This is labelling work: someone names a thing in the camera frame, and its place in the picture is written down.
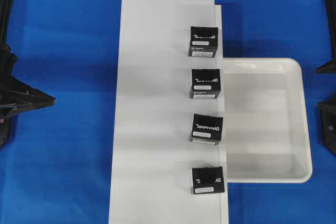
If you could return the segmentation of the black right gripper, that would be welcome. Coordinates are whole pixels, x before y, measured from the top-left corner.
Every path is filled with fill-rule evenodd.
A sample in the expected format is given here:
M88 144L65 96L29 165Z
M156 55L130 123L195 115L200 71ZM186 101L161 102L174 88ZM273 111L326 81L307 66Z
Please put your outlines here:
M34 89L11 75L17 61L7 44L1 44L1 119L54 106L56 98Z

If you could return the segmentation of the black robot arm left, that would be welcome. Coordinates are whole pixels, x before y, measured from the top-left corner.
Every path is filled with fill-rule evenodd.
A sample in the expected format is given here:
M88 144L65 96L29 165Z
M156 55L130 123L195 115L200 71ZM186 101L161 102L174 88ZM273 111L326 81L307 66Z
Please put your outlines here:
M317 74L335 73L335 59L316 69ZM322 119L324 146L335 155L335 94L328 100L318 103Z

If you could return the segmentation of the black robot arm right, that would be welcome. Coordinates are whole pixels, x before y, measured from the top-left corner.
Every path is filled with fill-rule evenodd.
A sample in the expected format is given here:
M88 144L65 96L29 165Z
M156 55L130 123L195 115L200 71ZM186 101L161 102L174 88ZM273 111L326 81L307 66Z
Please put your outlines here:
M11 75L17 56L1 44L1 146L9 139L12 117L55 105L56 98L35 89Z

